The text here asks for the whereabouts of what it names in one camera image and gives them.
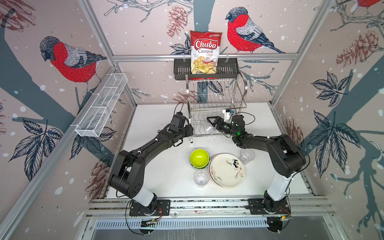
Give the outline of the clear glass tumbler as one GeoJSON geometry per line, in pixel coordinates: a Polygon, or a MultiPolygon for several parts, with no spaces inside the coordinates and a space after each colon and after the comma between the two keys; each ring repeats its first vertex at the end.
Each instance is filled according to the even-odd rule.
{"type": "Polygon", "coordinates": [[[252,149],[241,149],[240,160],[244,165],[249,164],[255,159],[255,152],[252,149]]]}
{"type": "Polygon", "coordinates": [[[209,172],[206,169],[197,170],[194,173],[194,181],[199,188],[205,187],[210,181],[209,172]]]}
{"type": "Polygon", "coordinates": [[[216,132],[215,128],[209,123],[204,123],[203,127],[204,127],[204,134],[206,135],[213,135],[216,132]]]}

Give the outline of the lime green bowl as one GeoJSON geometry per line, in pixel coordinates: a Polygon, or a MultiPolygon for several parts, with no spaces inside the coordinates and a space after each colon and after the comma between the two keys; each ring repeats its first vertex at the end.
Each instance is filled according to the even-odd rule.
{"type": "Polygon", "coordinates": [[[209,165],[210,155],[203,149],[196,149],[190,155],[190,164],[195,167],[204,167],[209,165]]]}

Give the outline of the white painted ceramic plate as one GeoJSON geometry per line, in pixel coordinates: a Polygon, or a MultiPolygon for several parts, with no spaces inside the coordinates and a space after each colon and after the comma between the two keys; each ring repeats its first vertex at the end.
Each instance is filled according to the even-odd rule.
{"type": "Polygon", "coordinates": [[[235,188],[245,179],[243,163],[231,154],[218,154],[212,158],[209,173],[213,181],[223,188],[235,188]]]}

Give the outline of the leaf pattern bowl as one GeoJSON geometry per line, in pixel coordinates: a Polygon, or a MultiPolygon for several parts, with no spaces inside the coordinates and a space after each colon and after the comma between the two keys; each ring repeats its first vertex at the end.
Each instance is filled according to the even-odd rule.
{"type": "Polygon", "coordinates": [[[203,171],[206,171],[207,169],[208,169],[208,165],[206,165],[206,166],[204,166],[204,167],[195,167],[195,166],[192,166],[193,167],[193,169],[195,170],[195,171],[199,171],[199,170],[203,170],[203,171]]]}

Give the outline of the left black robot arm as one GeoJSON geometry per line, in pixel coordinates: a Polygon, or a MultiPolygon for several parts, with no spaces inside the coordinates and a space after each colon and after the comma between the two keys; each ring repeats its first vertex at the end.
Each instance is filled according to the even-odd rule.
{"type": "Polygon", "coordinates": [[[124,196],[139,203],[147,212],[156,209],[157,196],[144,187],[147,164],[161,152],[178,147],[184,138],[193,135],[193,127],[182,112],[174,114],[172,121],[166,125],[148,143],[130,152],[121,151],[110,170],[108,184],[124,196]]]}

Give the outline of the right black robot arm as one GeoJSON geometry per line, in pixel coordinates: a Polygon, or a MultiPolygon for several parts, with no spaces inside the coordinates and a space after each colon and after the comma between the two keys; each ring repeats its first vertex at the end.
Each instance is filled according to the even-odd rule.
{"type": "Polygon", "coordinates": [[[229,135],[237,147],[269,154],[276,172],[264,193],[262,208],[270,214],[281,210],[288,203],[286,191],[292,178],[300,173],[306,164],[299,147],[286,134],[263,137],[247,133],[243,115],[233,115],[228,122],[220,116],[207,117],[207,121],[215,130],[229,135]]]}

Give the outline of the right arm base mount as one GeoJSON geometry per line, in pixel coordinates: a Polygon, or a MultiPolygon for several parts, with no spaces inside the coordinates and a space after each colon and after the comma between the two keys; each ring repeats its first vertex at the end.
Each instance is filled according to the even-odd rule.
{"type": "Polygon", "coordinates": [[[248,207],[251,215],[289,215],[291,213],[287,198],[280,201],[271,199],[248,199],[248,207]]]}

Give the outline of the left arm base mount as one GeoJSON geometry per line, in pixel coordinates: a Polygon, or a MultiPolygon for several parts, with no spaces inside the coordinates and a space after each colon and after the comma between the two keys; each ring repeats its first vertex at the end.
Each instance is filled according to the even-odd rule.
{"type": "Polygon", "coordinates": [[[161,217],[168,216],[170,214],[171,201],[170,200],[156,200],[150,203],[148,207],[145,207],[137,201],[132,201],[130,207],[128,207],[130,217],[161,217]]]}

